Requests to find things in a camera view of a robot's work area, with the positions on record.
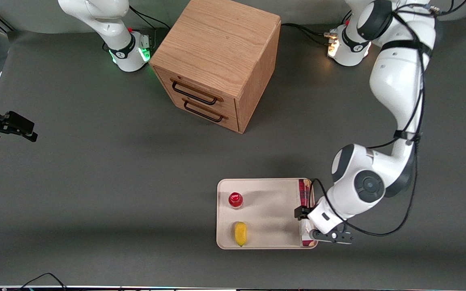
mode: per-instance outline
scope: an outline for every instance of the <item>black cable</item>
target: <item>black cable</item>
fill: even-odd
[[[404,7],[425,7],[425,6],[426,6],[425,4],[419,4],[419,3],[405,4],[405,5],[397,7],[394,11],[399,11],[400,9]]]
[[[422,16],[433,16],[435,18],[438,16],[434,13],[421,13],[421,12],[415,12],[415,11],[400,11],[400,13],[408,13],[408,14],[422,15]]]
[[[10,31],[14,31],[15,29],[13,29],[13,27],[8,23],[6,22],[4,19],[0,18],[0,22],[6,26]]]
[[[143,18],[139,12],[137,12],[134,8],[132,8],[131,10],[132,10],[139,18],[141,18],[141,20],[143,20],[144,22],[146,22],[153,30],[156,30],[156,28],[155,28],[152,24],[150,24],[150,22],[148,22],[145,18]]]
[[[2,33],[7,33],[7,31],[5,31],[1,26],[0,26],[0,30]]]
[[[383,143],[383,144],[380,144],[380,145],[374,145],[373,147],[367,147],[367,149],[378,149],[378,148],[383,148],[383,147],[387,147],[389,146],[390,144],[393,144],[394,142],[396,142],[397,140],[399,140],[399,138],[394,138],[392,140],[390,140],[389,142],[386,142],[386,143]]]
[[[413,41],[415,42],[420,42],[420,39],[418,38],[418,35],[416,34],[416,32],[407,24],[407,22],[405,22],[405,20],[403,20],[403,18],[400,17],[400,15],[398,15],[398,11],[393,11],[392,12],[392,15],[393,17],[398,21],[400,22],[401,24],[403,24],[403,26],[406,27],[406,29],[409,31],[409,33],[411,34],[411,36],[413,37]],[[417,181],[418,181],[418,144],[419,144],[419,138],[420,138],[420,133],[421,133],[421,127],[422,127],[422,120],[423,120],[423,117],[424,117],[424,107],[425,107],[425,99],[426,99],[426,95],[425,95],[425,66],[424,66],[424,53],[422,52],[422,49],[421,48],[418,48],[417,49],[417,53],[418,53],[418,58],[419,58],[419,61],[420,61],[420,79],[421,79],[421,87],[420,87],[420,92],[419,92],[419,96],[418,96],[418,100],[416,101],[416,105],[415,105],[415,109],[414,109],[414,112],[413,112],[413,115],[411,116],[411,118],[409,119],[409,122],[407,122],[407,126],[409,126],[409,124],[412,122],[414,116],[416,115],[416,111],[418,110],[418,107],[419,107],[419,104],[420,105],[420,116],[418,118],[418,125],[417,125],[417,128],[416,128],[416,131],[415,131],[415,136],[413,137],[413,159],[414,159],[414,163],[415,163],[415,168],[414,168],[414,171],[415,171],[415,174],[414,174],[414,182],[413,182],[413,187],[412,187],[412,190],[411,190],[411,198],[409,199],[409,204],[407,206],[407,210],[405,212],[405,215],[402,219],[402,221],[400,222],[400,224],[392,231],[390,232],[384,232],[384,233],[377,233],[377,232],[368,232],[368,230],[363,230],[362,228],[359,228],[351,223],[349,223],[347,221],[347,219],[343,219],[336,211],[335,209],[333,208],[328,196],[327,196],[327,191],[325,190],[325,187],[323,186],[323,184],[321,183],[321,181],[319,179],[312,179],[312,182],[311,182],[311,187],[312,187],[312,184],[314,184],[315,181],[317,181],[320,186],[321,186],[321,189],[322,189],[322,192],[323,192],[323,195],[325,197],[325,200],[327,201],[329,207],[332,209],[333,213],[339,217],[339,219],[341,219],[342,221],[344,221],[344,223],[353,228],[354,230],[357,230],[358,232],[362,233],[362,234],[367,234],[369,236],[389,236],[390,234],[394,234],[396,232],[398,232],[399,230],[401,230],[401,228],[403,228],[403,226],[405,225],[407,219],[409,218],[409,213],[411,212],[411,208],[413,206],[413,199],[414,199],[414,195],[415,195],[415,192],[416,192],[416,184],[417,184]]]
[[[298,28],[299,30],[304,30],[310,34],[313,34],[313,35],[317,35],[317,36],[323,36],[323,33],[319,33],[319,32],[315,32],[313,30],[311,30],[310,28],[307,28],[303,25],[299,25],[299,24],[295,24],[295,23],[284,23],[282,24],[282,26],[292,26],[292,27],[295,27],[295,28]]]
[[[409,213],[411,212],[411,208],[413,206],[413,198],[415,196],[415,191],[416,191],[416,182],[418,180],[418,152],[416,150],[416,146],[414,146],[415,149],[414,149],[414,163],[415,163],[415,180],[413,182],[413,189],[411,190],[411,198],[409,199],[409,204],[407,206],[407,210],[405,211],[405,215],[404,215],[404,218],[402,219],[402,221],[400,222],[399,226],[397,226],[394,230],[390,231],[390,232],[384,232],[384,233],[377,233],[377,232],[368,232],[368,230],[363,230],[362,228],[360,227],[357,227],[351,223],[348,222],[347,219],[343,219],[336,211],[335,209],[333,208],[331,202],[330,202],[330,199],[328,198],[327,196],[327,192],[325,190],[325,186],[323,186],[323,184],[321,183],[320,179],[312,179],[312,182],[311,182],[311,186],[312,184],[314,184],[314,182],[318,182],[319,185],[321,186],[321,189],[322,189],[322,192],[323,192],[323,195],[325,197],[325,200],[327,201],[329,207],[331,208],[332,212],[337,216],[339,217],[343,223],[351,228],[353,228],[354,230],[357,230],[358,232],[362,233],[362,234],[366,234],[368,236],[389,236],[391,234],[394,234],[396,232],[398,232],[401,228],[403,228],[403,226],[405,225],[405,223],[407,222],[407,219],[409,218]]]
[[[346,20],[348,20],[350,18],[350,16],[351,16],[350,13],[351,12],[352,11],[348,11],[348,13],[346,15],[344,15],[343,20],[341,20],[341,24],[344,24],[346,22]]]
[[[438,16],[444,16],[444,15],[449,15],[451,13],[454,13],[454,12],[458,11],[461,7],[463,7],[463,5],[465,5],[465,3],[466,3],[466,0],[463,0],[463,2],[461,2],[460,5],[456,6],[456,8],[449,9],[449,11],[442,12],[442,13],[438,14]]]
[[[284,24],[282,24],[282,26],[292,26],[292,27],[298,28],[299,31],[303,32],[303,34],[304,34],[306,37],[308,37],[310,40],[314,41],[316,44],[324,45],[323,42],[320,42],[320,41],[318,41],[317,39],[314,39],[314,38],[313,38],[311,35],[309,35],[307,32],[310,32],[310,33],[312,33],[312,34],[314,34],[314,35],[321,35],[321,36],[322,36],[323,34],[317,33],[317,32],[315,32],[315,31],[312,31],[312,30],[310,30],[310,29],[308,29],[308,28],[302,26],[302,25],[294,24],[294,23],[284,23]]]
[[[130,6],[130,5],[129,5],[129,8],[131,8],[131,10],[132,10],[134,13],[143,15],[143,16],[149,18],[149,19],[152,19],[152,20],[154,20],[154,21],[157,21],[157,22],[163,24],[164,26],[166,26],[168,29],[171,29],[171,27],[170,27],[168,24],[166,24],[165,22],[162,22],[161,20],[155,19],[155,18],[150,17],[150,16],[148,16],[148,15],[146,15],[146,14],[143,14],[143,13],[137,11],[136,9],[134,9],[134,8],[133,8],[132,6]]]
[[[24,287],[28,286],[28,284],[34,282],[34,280],[37,280],[37,279],[41,278],[42,276],[46,276],[46,275],[52,276],[55,280],[57,280],[57,282],[59,282],[60,286],[62,287],[62,289],[63,289],[64,291],[67,290],[67,286],[66,286],[64,283],[62,283],[61,280],[59,280],[59,278],[57,278],[57,277],[56,277],[55,275],[53,275],[52,273],[49,273],[49,272],[48,272],[48,273],[44,273],[44,274],[42,274],[41,276],[39,276],[39,277],[37,277],[37,278],[34,278],[34,279],[32,279],[32,280],[26,282],[23,286],[21,286],[21,287],[18,288],[18,289],[14,289],[13,291],[22,290]]]

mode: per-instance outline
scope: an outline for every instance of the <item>table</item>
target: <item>table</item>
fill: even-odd
[[[309,251],[219,249],[216,185],[331,186],[340,148],[390,140],[394,118],[368,84],[377,49],[342,67],[283,27],[274,76],[239,135],[174,107],[150,68],[119,71],[96,34],[14,35],[0,113],[31,119],[39,139],[0,142],[0,285],[49,271],[68,285],[466,289],[466,19],[443,26],[407,224]],[[352,223],[390,230],[408,200],[386,199]]]

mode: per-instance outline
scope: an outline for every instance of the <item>green light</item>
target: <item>green light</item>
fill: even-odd
[[[148,48],[138,48],[138,51],[144,61],[150,60],[150,50]]]
[[[116,59],[114,59],[114,55],[112,55],[112,52],[109,50],[109,54],[111,55],[112,62],[116,64]]]

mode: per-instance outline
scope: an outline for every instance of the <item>tray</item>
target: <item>tray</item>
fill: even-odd
[[[299,179],[225,179],[217,186],[217,245],[224,250],[313,249],[301,245],[300,226],[294,209],[300,206]],[[231,193],[244,198],[240,209],[228,203]],[[243,221],[248,240],[235,242],[233,226]]]

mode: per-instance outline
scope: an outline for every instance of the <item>wooden cabinet top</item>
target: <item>wooden cabinet top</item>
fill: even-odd
[[[280,24],[231,0],[191,0],[150,64],[239,98]]]

